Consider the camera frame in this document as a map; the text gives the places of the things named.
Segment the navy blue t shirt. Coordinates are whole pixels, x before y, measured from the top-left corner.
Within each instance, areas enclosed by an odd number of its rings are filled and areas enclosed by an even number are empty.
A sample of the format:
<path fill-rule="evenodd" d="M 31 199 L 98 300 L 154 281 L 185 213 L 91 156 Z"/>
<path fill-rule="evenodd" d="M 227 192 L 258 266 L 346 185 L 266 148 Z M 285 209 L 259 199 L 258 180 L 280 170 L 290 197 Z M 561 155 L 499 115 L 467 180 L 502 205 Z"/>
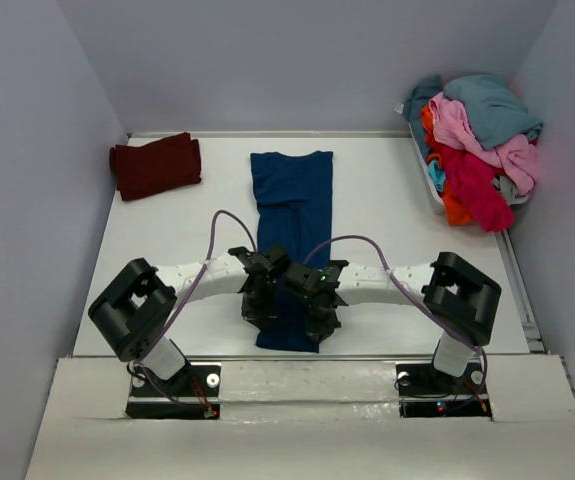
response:
<path fill-rule="evenodd" d="M 331 238 L 333 158 L 331 151 L 296 157 L 279 152 L 250 155 L 260 250 L 278 244 L 300 263 Z M 275 308 L 277 318 L 258 334 L 256 345 L 269 350 L 317 353 L 319 345 L 306 334 L 306 315 L 297 298 L 279 286 Z"/>

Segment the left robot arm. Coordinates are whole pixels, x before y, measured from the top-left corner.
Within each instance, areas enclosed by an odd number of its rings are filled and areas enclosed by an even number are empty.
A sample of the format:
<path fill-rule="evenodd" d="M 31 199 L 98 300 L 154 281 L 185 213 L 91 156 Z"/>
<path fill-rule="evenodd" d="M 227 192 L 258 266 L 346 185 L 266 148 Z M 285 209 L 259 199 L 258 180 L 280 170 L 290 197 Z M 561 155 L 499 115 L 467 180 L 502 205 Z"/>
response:
<path fill-rule="evenodd" d="M 163 335 L 173 312 L 192 301 L 240 294 L 243 320 L 266 331 L 277 319 L 277 281 L 290 263 L 279 245 L 262 252 L 234 247 L 202 263 L 165 267 L 137 258 L 92 302 L 88 316 L 121 362 L 138 364 L 162 392 L 176 395 L 187 386 L 191 364 Z"/>

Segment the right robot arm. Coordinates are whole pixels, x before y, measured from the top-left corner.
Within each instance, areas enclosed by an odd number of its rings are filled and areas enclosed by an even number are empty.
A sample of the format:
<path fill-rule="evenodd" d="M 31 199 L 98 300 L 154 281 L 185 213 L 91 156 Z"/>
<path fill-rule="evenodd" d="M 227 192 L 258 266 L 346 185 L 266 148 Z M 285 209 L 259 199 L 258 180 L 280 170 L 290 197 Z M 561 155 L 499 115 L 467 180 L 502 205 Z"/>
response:
<path fill-rule="evenodd" d="M 306 334 L 316 341 L 336 328 L 339 307 L 392 304 L 427 313 L 443 330 L 427 368 L 429 384 L 440 392 L 458 386 L 470 359 L 490 343 L 502 294 L 496 281 L 453 252 L 395 269 L 346 260 L 323 269 L 294 263 L 283 289 L 302 305 Z"/>

